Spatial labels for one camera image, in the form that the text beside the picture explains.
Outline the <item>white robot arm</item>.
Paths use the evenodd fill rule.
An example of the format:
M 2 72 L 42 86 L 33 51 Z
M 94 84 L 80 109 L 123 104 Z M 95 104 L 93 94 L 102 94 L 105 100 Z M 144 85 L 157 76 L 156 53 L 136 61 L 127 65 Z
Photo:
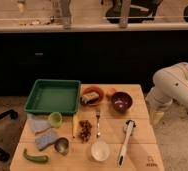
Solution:
M 152 125 L 156 125 L 174 100 L 188 109 L 188 63 L 162 68 L 153 75 L 154 86 L 145 100 Z

